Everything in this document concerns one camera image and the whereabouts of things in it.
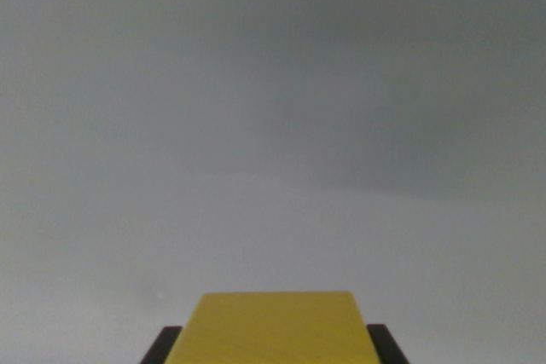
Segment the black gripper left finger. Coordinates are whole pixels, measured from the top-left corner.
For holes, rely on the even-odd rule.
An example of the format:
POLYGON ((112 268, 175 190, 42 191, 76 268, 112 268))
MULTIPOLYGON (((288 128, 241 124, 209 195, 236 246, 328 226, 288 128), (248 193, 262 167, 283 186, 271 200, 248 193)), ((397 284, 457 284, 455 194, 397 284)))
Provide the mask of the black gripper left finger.
POLYGON ((140 364, 164 364, 182 330, 181 326, 163 327, 140 364))

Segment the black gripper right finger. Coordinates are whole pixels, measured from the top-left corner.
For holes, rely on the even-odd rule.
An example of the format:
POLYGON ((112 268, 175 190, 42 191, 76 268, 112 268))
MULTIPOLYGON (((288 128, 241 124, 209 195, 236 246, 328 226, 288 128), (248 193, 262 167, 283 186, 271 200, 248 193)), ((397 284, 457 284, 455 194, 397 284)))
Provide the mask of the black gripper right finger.
POLYGON ((410 364, 385 324, 368 324, 366 327, 380 364, 410 364))

